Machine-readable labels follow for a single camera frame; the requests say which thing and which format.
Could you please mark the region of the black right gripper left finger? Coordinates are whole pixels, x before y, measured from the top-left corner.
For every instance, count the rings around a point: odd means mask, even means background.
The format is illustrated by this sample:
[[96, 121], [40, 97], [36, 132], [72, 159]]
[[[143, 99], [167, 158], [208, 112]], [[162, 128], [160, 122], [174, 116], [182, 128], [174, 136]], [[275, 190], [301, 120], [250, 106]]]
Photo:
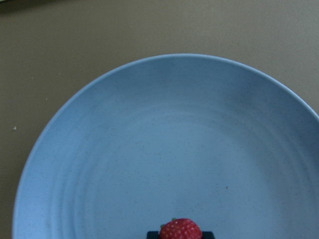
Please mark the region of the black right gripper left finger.
[[160, 233], [159, 231], [149, 231], [147, 232], [147, 239], [159, 239]]

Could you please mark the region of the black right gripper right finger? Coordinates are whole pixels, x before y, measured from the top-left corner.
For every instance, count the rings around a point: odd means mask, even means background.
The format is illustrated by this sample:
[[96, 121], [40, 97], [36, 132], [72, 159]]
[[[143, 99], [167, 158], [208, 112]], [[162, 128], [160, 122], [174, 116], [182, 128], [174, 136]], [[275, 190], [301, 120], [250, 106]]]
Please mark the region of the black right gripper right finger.
[[215, 239], [215, 235], [211, 231], [203, 231], [202, 232], [202, 239]]

